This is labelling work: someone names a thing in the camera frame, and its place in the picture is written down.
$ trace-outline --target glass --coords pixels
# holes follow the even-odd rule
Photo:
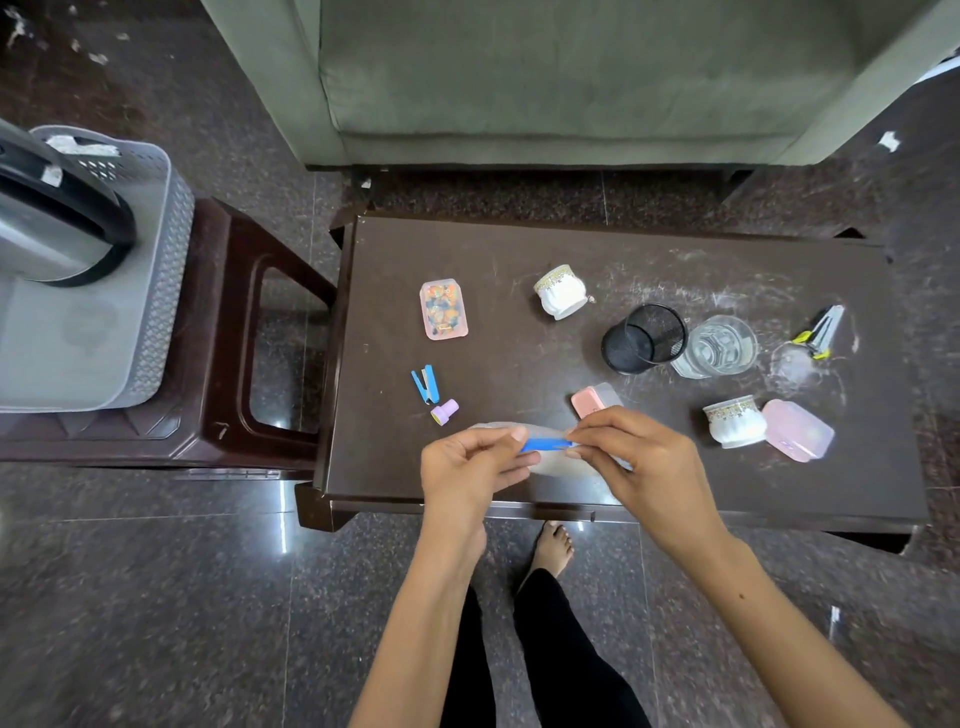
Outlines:
[[[680,314],[662,303],[644,303],[604,334],[600,353],[615,372],[638,375],[673,361],[685,346]]]
[[[672,364],[688,379],[738,375],[756,362],[753,330],[735,316],[711,316],[690,332],[686,351]]]

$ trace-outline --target leg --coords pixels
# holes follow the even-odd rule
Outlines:
[[[467,589],[464,611],[460,615],[460,631],[440,725],[441,728],[496,725],[493,682],[480,625],[480,602],[473,587]]]
[[[634,691],[593,649],[557,582],[572,555],[566,531],[548,522],[537,540],[530,573],[516,593],[516,634],[540,723],[544,728],[650,728]]]

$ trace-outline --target hand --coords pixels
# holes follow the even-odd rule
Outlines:
[[[474,563],[487,546],[483,519],[493,494],[530,476],[539,452],[519,454],[526,427],[474,427],[423,449],[423,531],[465,546]]]
[[[688,437],[620,406],[587,415],[566,437],[581,444],[567,456],[583,458],[603,475],[616,498],[678,562],[698,558],[730,537]]]

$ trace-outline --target black mesh pen holder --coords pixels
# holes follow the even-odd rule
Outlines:
[[[662,303],[644,303],[604,334],[600,353],[622,375],[638,375],[673,361],[686,349],[686,325]]]

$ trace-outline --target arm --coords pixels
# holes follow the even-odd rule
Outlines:
[[[704,593],[791,726],[906,723],[777,588],[720,519],[696,446],[611,407],[567,433],[613,494]],[[612,455],[631,464],[620,467]]]
[[[501,488],[540,461],[519,455],[523,427],[469,429],[427,446],[420,459],[423,526],[350,726],[439,725],[460,614],[487,546],[484,515]]]
[[[473,564],[425,526],[351,726],[440,723]]]

